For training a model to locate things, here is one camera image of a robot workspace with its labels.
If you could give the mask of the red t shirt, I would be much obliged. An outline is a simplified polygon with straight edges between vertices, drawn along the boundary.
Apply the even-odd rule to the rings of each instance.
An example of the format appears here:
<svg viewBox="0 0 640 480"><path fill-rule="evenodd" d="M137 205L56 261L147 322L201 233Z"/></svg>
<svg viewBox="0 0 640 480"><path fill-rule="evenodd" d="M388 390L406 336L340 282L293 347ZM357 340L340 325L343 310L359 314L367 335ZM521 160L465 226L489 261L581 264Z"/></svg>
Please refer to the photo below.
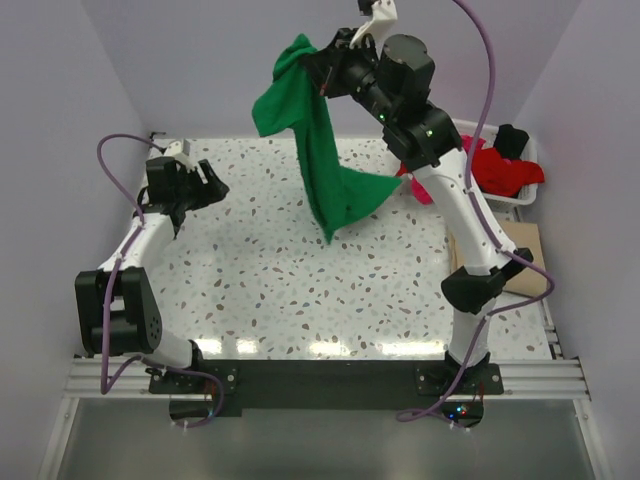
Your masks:
<svg viewBox="0 0 640 480"><path fill-rule="evenodd" d="M474 154L472 173L484 193L515 198L529 185L545 182L543 169L536 163L503 158L495 148Z"/></svg>

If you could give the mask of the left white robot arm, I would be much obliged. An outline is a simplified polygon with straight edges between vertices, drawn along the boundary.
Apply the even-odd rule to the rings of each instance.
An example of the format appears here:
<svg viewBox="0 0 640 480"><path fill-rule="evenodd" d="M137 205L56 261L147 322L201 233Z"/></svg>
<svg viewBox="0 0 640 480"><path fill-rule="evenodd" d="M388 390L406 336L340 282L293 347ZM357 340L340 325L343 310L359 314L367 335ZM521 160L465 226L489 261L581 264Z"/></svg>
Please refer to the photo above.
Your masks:
<svg viewBox="0 0 640 480"><path fill-rule="evenodd" d="M130 230L99 267L75 279L83 346L100 355L101 374L112 357L125 356L173 367L171 378L185 392L200 390L207 368L197 347L163 327L150 272L182 230L186 216L225 199L229 187L207 160L189 165L177 155L146 162L147 185L133 201Z"/></svg>

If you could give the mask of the black t shirt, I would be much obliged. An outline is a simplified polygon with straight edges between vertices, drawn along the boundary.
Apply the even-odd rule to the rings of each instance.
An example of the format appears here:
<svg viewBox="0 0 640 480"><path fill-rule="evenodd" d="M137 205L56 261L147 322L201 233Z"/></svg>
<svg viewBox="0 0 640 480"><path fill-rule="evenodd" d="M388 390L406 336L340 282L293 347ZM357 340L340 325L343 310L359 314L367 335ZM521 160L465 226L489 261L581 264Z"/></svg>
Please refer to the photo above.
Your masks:
<svg viewBox="0 0 640 480"><path fill-rule="evenodd" d="M520 160L529 139L526 131L515 128L512 124L502 124L498 127L493 147L502 158Z"/></svg>

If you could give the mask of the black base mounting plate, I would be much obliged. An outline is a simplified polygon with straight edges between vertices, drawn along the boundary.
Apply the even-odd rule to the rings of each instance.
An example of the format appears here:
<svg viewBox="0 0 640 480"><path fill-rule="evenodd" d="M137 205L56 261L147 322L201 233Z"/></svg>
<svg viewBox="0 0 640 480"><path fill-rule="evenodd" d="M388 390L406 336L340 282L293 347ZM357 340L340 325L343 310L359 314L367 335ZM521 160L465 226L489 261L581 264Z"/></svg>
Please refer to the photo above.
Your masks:
<svg viewBox="0 0 640 480"><path fill-rule="evenodd" d="M170 396L174 420L289 409L474 422L483 417L486 397L505 392L499 366L488 360L466 370L448 360L200 360L192 370L145 371L150 393Z"/></svg>

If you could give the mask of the green t shirt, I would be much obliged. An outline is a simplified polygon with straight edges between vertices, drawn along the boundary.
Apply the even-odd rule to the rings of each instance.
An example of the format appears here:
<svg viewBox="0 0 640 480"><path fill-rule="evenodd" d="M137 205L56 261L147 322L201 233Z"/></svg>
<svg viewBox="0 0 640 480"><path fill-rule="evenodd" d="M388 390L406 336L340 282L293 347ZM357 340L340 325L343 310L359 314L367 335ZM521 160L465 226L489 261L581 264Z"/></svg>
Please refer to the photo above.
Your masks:
<svg viewBox="0 0 640 480"><path fill-rule="evenodd" d="M325 241L331 242L336 231L374 213L402 180L340 163L327 102L301 63L316 51L300 34L280 53L271 85L252 107L252 119L261 137L293 131L311 212Z"/></svg>

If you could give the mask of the pink t shirt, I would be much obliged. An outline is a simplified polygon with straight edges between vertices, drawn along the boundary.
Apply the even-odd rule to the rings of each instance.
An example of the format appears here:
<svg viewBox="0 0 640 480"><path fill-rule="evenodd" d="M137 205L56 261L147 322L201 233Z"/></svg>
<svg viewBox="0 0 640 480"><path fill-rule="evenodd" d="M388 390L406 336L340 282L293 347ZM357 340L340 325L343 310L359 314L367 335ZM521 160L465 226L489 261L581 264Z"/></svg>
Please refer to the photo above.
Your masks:
<svg viewBox="0 0 640 480"><path fill-rule="evenodd" d="M471 186L465 181L467 154L472 140L471 136L463 135L462 147L453 148L441 156L438 166L428 166L411 174L411 189L419 202L442 206L444 201L460 200L470 191L476 194L477 199L480 198L481 190L474 177L471 177Z"/></svg>

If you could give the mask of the white plastic laundry basket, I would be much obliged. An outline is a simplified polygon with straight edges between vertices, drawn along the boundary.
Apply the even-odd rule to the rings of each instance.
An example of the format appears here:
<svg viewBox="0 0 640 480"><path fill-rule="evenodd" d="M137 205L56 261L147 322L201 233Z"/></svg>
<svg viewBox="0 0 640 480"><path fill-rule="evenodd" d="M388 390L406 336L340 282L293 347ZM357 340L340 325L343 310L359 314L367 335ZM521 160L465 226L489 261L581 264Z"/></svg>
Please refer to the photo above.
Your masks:
<svg viewBox="0 0 640 480"><path fill-rule="evenodd" d="M453 119L453 123L461 136L473 136L477 127L475 122L467 120ZM485 124L483 126L480 138L484 140L484 148L493 146L497 132L498 126L491 124ZM532 135L530 135L529 142L522 153L521 160L538 164L537 145ZM489 193L483 193L483 196L486 198L492 209L506 210L531 205L536 200L537 190L538 185L531 184L521 187L515 197L505 197Z"/></svg>

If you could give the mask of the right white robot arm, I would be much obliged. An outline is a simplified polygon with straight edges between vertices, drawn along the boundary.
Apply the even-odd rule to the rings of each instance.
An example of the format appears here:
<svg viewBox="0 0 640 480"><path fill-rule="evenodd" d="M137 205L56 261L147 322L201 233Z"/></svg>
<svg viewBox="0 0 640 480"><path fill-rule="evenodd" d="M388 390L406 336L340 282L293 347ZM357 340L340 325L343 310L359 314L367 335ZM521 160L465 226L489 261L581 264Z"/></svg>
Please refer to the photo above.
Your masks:
<svg viewBox="0 0 640 480"><path fill-rule="evenodd" d="M465 176L467 153L451 117L428 97L435 62L416 37L396 34L377 47L366 35L339 30L322 50L301 60L319 93L349 96L382 127L390 152L425 188L453 234L463 264L441 283L453 308L453 333L446 357L448 386L469 392L481 380L478 364L489 358L485 325L509 280L533 259L501 228L474 179Z"/></svg>

